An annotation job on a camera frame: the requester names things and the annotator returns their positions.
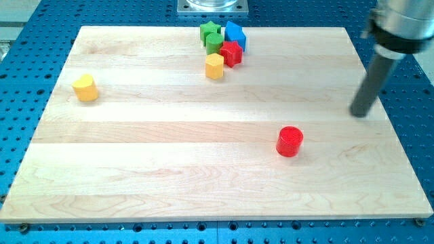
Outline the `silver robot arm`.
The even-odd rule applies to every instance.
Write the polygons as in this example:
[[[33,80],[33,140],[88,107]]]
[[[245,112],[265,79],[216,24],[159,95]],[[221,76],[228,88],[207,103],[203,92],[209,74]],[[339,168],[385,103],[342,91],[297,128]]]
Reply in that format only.
[[[377,54],[400,60],[433,41],[433,0],[383,0],[369,12],[361,38],[373,36]]]

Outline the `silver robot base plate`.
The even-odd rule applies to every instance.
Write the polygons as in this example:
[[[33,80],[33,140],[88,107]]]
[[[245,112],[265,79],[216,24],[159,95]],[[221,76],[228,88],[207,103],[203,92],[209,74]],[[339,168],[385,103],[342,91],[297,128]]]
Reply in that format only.
[[[248,15],[248,0],[177,0],[179,16]]]

